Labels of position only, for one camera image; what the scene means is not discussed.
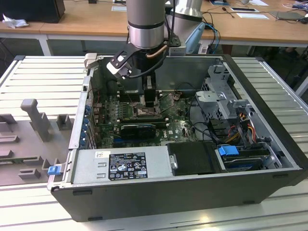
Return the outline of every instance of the robotic arm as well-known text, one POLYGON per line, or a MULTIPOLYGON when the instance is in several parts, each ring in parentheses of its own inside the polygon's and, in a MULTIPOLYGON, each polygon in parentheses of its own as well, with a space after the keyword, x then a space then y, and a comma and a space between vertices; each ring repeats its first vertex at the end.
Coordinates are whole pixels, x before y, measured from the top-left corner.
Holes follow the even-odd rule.
POLYGON ((153 107, 155 70, 163 64, 169 48, 189 44, 189 51, 193 50, 205 27, 200 12, 202 0, 177 0, 177 3, 173 0, 173 9, 168 16, 165 15, 165 2, 127 0, 130 42, 107 65, 116 77, 142 78, 146 107, 153 107), (141 71, 139 74, 132 75, 129 59, 141 71))

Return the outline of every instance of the green circuit board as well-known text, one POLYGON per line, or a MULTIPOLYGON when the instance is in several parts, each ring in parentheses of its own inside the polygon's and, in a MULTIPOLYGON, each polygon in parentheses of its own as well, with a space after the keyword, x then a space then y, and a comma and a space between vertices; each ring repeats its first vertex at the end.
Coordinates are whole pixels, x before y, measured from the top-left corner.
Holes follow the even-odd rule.
POLYGON ((100 135, 98 148, 162 146, 168 142, 197 141, 187 118, 190 99, 179 98, 175 93, 166 93, 152 111, 141 108, 138 102, 121 102, 117 97, 110 96, 103 103, 97 122, 100 135), (121 139, 120 130, 121 126, 127 124, 157 125, 155 137, 125 141, 121 139))

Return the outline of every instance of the sticker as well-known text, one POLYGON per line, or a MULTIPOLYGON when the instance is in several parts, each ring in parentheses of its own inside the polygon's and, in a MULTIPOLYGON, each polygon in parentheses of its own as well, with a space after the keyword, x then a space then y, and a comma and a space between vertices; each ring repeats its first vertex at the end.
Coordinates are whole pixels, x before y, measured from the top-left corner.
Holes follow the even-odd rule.
POLYGON ((95 158, 108 158, 110 153, 110 151, 95 152, 95 158))
POLYGON ((109 180, 148 178, 145 153, 110 154, 108 178, 109 180))

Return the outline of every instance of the blue cable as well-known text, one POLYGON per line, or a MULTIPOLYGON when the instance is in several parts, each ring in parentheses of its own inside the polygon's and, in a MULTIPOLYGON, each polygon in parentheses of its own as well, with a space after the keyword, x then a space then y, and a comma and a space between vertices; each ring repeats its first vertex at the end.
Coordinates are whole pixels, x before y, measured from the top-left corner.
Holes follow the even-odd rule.
POLYGON ((215 49, 213 51, 213 54, 215 54, 215 51, 218 47, 218 43, 219 43, 219 38, 218 38, 218 34, 217 34, 217 30, 215 28, 213 28, 210 24, 206 23, 206 25, 212 29, 212 31, 215 33, 215 37, 216 37, 216 46, 215 46, 215 49))

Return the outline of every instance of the red wire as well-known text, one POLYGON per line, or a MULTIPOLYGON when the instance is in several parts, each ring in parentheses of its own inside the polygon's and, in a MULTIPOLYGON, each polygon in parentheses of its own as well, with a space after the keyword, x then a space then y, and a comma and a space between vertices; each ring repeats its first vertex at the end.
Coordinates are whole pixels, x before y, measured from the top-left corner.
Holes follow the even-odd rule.
POLYGON ((236 128, 236 126, 235 125, 231 126, 231 128, 228 131, 228 137, 230 137, 230 131, 232 130, 232 128, 236 128))

